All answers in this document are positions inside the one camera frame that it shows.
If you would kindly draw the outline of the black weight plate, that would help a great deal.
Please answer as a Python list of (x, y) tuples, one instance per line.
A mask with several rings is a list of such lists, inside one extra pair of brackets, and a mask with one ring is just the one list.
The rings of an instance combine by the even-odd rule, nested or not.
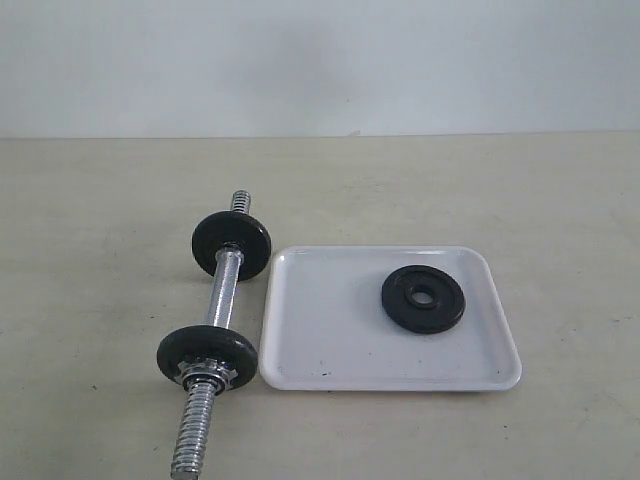
[[(174, 382), (178, 364), (196, 358), (230, 363), (238, 372), (230, 390), (252, 380), (258, 367), (257, 352), (248, 339), (233, 330), (211, 325), (191, 325), (173, 331), (160, 342), (156, 353), (159, 369)], [(198, 394), (215, 397), (220, 394), (216, 394), (214, 387), (207, 383), (193, 384), (185, 391), (189, 396)]]
[(397, 325), (416, 334), (437, 334), (462, 318), (466, 299), (458, 282), (427, 265), (408, 265), (391, 272), (381, 288), (381, 304)]
[(236, 247), (243, 254), (240, 282), (260, 274), (271, 257), (271, 236), (266, 227), (249, 214), (230, 210), (205, 217), (192, 234), (194, 260), (210, 276), (217, 267), (216, 253), (223, 247)]

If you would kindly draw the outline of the chrome star collar nut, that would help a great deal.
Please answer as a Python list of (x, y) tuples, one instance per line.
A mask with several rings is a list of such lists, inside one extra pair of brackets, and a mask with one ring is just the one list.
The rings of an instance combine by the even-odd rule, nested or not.
[(174, 378), (185, 390), (193, 384), (207, 383), (214, 387), (216, 394), (232, 388), (238, 376), (237, 370), (228, 362), (211, 358), (196, 358), (178, 364), (178, 374)]

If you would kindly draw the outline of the chrome threaded dumbbell bar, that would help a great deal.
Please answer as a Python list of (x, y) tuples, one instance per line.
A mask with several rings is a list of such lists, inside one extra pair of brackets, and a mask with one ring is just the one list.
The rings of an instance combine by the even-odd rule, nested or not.
[[(233, 246), (216, 253), (217, 267), (209, 309), (203, 325), (228, 329), (243, 254)], [(200, 477), (207, 448), (215, 397), (188, 392), (171, 462), (172, 479)]]

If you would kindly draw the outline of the white plastic tray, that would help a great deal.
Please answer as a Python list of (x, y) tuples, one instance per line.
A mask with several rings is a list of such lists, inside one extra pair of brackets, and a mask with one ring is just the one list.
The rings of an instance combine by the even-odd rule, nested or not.
[[(395, 323), (382, 287), (425, 265), (461, 287), (459, 322), (435, 334)], [(271, 263), (260, 373), (279, 390), (482, 392), (517, 385), (522, 363), (488, 263), (462, 246), (291, 246)]]

